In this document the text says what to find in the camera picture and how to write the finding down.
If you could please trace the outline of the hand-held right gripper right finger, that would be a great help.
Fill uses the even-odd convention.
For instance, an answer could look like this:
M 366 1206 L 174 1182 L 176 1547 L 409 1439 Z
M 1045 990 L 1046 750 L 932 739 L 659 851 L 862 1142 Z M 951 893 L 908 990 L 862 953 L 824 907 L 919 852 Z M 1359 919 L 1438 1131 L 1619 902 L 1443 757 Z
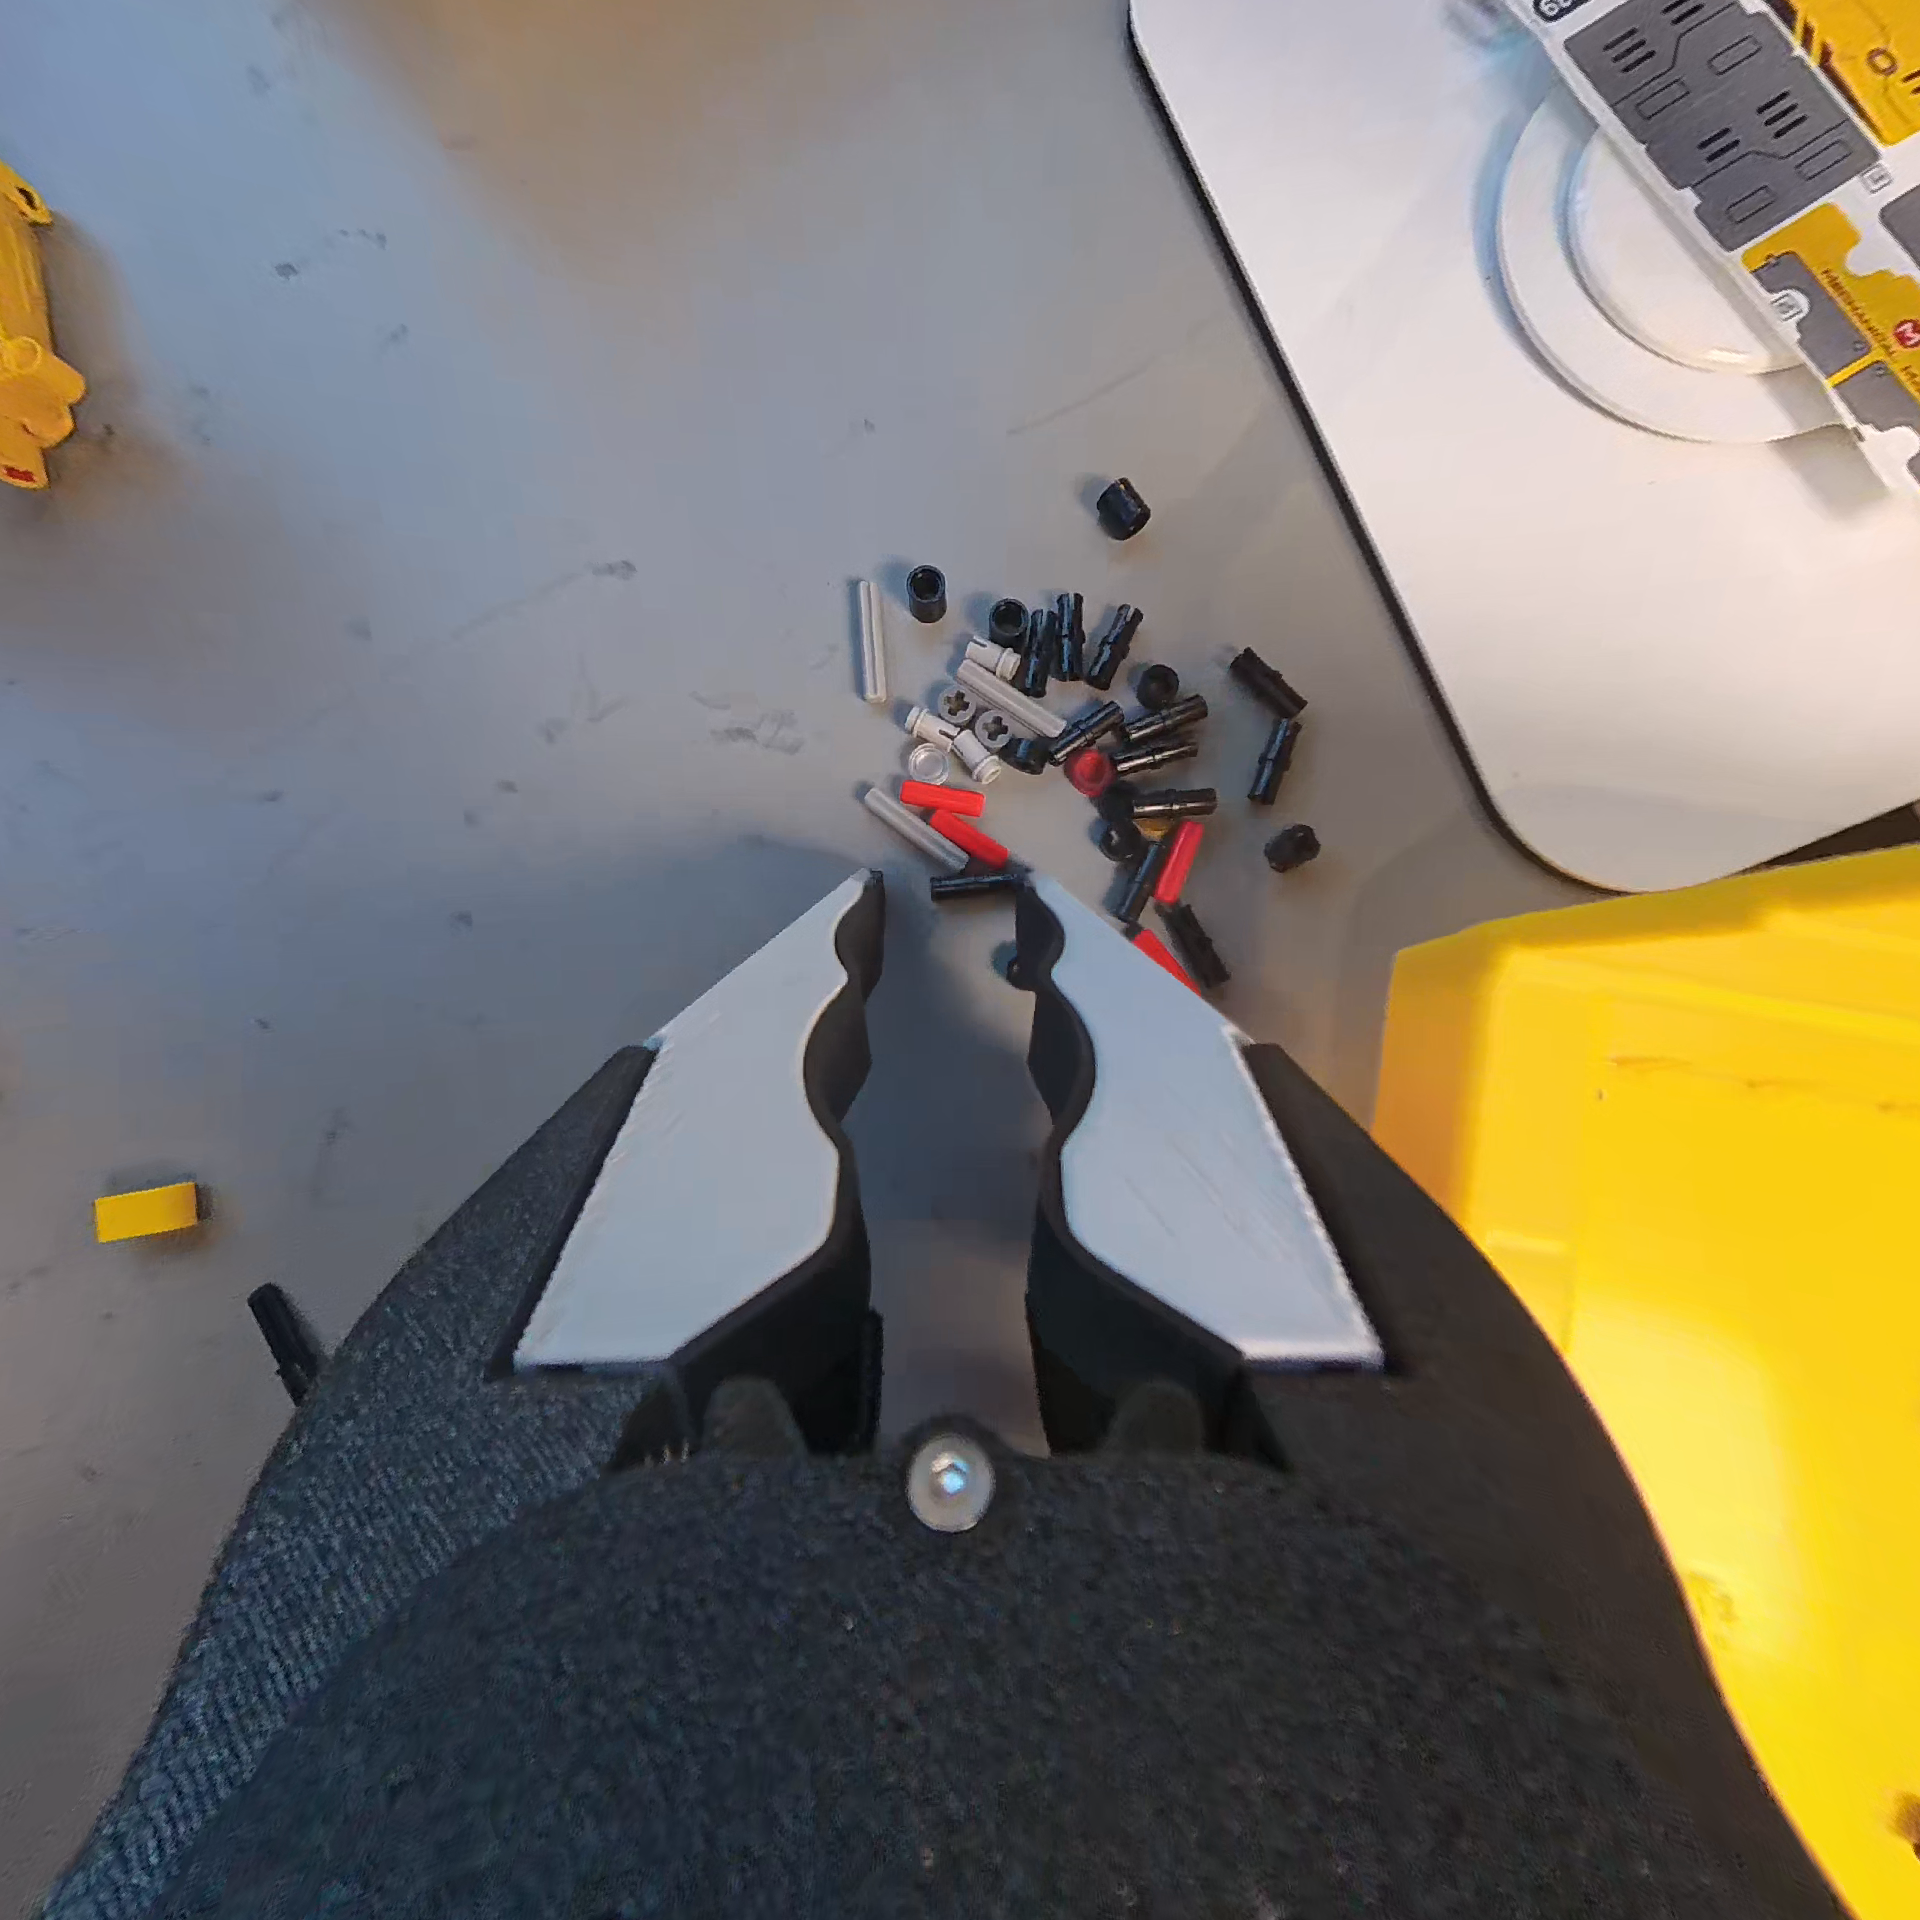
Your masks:
M 1252 1043 L 1060 883 L 1014 900 L 1045 1198 L 1070 1259 L 1264 1371 L 1385 1348 L 1260 1091 Z

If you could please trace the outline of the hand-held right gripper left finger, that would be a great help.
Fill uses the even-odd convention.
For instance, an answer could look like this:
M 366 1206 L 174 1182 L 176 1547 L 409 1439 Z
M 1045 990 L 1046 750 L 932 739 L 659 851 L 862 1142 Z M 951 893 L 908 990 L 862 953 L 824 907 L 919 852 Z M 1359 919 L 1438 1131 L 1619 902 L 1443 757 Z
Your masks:
M 513 1339 L 513 1371 L 687 1359 L 862 1241 L 848 1113 L 873 1068 L 884 881 L 853 870 L 644 1045 Z

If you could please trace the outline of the pile of red black parts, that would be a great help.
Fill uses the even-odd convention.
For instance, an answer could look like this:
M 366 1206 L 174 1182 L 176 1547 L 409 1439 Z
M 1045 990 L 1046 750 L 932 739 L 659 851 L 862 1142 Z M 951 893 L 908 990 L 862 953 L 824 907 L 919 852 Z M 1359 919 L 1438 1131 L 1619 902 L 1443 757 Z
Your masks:
M 895 761 L 854 804 L 927 877 L 1040 865 L 1056 822 L 1099 859 L 1095 911 L 1203 994 L 1252 963 L 1223 939 L 1229 883 L 1307 870 L 1324 843 L 1280 796 L 1307 701 L 1260 652 L 1176 666 L 1123 595 L 966 596 L 932 559 L 856 578 L 854 695 Z

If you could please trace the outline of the yellow parts bin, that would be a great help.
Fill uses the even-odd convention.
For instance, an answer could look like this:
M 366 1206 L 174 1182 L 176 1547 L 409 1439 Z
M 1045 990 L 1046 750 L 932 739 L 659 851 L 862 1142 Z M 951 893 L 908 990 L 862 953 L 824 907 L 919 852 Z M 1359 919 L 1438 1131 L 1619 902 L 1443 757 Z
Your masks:
M 1373 1133 L 1596 1405 L 1843 1903 L 1915 1915 L 1915 846 L 1403 948 Z

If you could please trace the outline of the yellow beam assembly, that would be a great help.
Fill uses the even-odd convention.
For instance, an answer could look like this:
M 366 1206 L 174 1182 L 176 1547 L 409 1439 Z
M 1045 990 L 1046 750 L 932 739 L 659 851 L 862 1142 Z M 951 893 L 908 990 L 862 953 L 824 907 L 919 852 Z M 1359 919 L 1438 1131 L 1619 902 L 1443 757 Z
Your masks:
M 85 374 L 54 341 L 40 269 L 40 230 L 54 218 L 40 194 L 3 166 L 3 479 L 14 489 L 49 487 L 46 455 L 76 430 Z

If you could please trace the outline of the printed instruction booklet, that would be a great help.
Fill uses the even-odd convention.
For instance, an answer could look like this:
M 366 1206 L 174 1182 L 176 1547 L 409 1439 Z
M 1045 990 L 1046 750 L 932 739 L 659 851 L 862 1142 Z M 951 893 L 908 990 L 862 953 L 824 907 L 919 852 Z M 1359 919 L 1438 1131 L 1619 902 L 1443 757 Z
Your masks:
M 1918 484 L 1918 5 L 1517 2 L 1622 162 Z

